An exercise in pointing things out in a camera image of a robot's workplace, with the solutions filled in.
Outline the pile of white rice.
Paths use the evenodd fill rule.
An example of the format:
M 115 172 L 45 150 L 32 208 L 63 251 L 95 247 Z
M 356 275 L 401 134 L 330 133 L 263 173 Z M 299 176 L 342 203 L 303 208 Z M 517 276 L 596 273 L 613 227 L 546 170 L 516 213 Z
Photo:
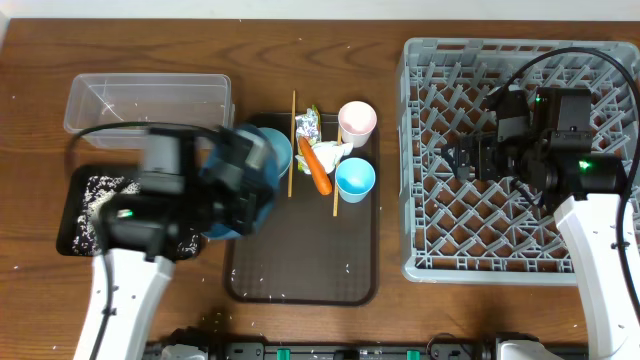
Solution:
M 139 194 L 140 185 L 136 180 L 119 176 L 90 175 L 79 194 L 79 214 L 71 216 L 72 226 L 70 252 L 73 256 L 93 256 L 100 250 L 96 242 L 96 233 L 92 222 L 97 217 L 102 205 L 115 194 Z M 145 251 L 144 246 L 128 245 L 110 240 L 112 248 L 126 248 Z M 190 228 L 186 238 L 176 245 L 176 259 L 184 260 L 197 256 L 201 251 L 201 237 Z

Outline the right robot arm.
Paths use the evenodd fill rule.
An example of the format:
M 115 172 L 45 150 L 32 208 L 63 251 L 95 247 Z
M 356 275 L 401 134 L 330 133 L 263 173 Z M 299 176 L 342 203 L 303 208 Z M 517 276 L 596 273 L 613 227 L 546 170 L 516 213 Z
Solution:
M 543 87 L 529 101 L 513 85 L 490 91 L 491 132 L 462 135 L 441 150 L 461 180 L 511 178 L 540 192 L 574 268 L 592 359 L 636 359 L 639 319 L 628 280 L 639 277 L 639 249 L 619 157 L 592 149 L 591 93 Z

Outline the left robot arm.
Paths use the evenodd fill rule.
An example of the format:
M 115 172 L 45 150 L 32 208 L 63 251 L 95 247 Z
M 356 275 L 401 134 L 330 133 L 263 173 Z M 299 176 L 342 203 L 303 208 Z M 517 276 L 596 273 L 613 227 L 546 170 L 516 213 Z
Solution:
M 138 193 L 114 194 L 91 219 L 98 252 L 77 359 L 142 358 L 180 243 L 216 226 L 254 233 L 279 191 L 275 150 L 252 125 L 145 128 Z

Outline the light blue plastic bowl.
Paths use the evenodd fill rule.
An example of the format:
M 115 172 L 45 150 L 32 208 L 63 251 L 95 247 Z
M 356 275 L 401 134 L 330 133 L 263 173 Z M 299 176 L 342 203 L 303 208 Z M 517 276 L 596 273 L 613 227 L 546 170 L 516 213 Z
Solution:
M 279 177 L 282 178 L 288 172 L 289 161 L 292 156 L 289 138 L 281 131 L 273 128 L 261 127 L 260 131 L 266 136 L 275 150 Z

